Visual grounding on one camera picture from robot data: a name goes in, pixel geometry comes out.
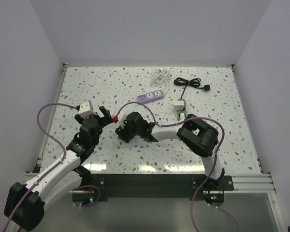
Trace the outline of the green power strip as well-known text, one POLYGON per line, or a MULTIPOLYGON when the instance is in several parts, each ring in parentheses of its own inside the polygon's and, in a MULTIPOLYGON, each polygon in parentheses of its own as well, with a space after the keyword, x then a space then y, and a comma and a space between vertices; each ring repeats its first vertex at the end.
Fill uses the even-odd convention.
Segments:
POLYGON ((184 120, 187 116, 186 100, 185 99, 178 99, 177 101, 181 103, 181 108, 176 111, 177 112, 177 119, 184 120))

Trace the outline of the white charger plug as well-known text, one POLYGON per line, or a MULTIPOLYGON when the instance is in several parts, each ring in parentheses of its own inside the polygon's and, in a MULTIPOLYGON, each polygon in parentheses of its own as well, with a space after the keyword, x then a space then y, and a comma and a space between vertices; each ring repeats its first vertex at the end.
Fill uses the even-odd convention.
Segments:
POLYGON ((178 114, 178 120, 184 120, 185 119, 185 114, 184 113, 179 113, 178 114))
POLYGON ((184 111, 185 109, 185 102, 184 101, 174 101, 173 107, 175 111, 184 111))

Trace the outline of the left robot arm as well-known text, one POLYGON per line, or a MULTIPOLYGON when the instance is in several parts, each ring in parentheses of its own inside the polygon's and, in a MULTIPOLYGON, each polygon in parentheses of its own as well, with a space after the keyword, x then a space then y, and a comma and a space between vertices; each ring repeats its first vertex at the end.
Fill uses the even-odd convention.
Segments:
POLYGON ((90 172, 82 163, 94 152, 102 129, 113 123, 113 118, 103 106, 99 107, 103 116, 99 116, 91 101, 74 109, 78 111, 74 117, 80 124, 79 132, 67 146, 60 145, 63 153, 59 158, 24 184, 16 182, 10 187, 4 208, 7 221, 3 231, 11 222, 27 232, 32 231, 42 221, 47 207, 62 195, 76 188, 89 187, 90 172))

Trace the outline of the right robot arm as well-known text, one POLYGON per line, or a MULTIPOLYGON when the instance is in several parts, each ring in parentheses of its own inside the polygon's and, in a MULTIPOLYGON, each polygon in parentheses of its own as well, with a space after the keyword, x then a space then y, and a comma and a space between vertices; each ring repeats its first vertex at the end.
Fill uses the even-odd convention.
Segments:
POLYGON ((138 112, 128 115, 119 113, 113 117, 113 121, 119 123, 116 129, 118 138, 126 143, 135 136, 148 143, 171 139, 182 141, 201 157, 207 187, 216 190, 223 184, 225 170, 220 164, 218 151, 225 138, 225 131, 217 121, 189 114, 184 120, 159 125, 156 121, 147 122, 138 112))

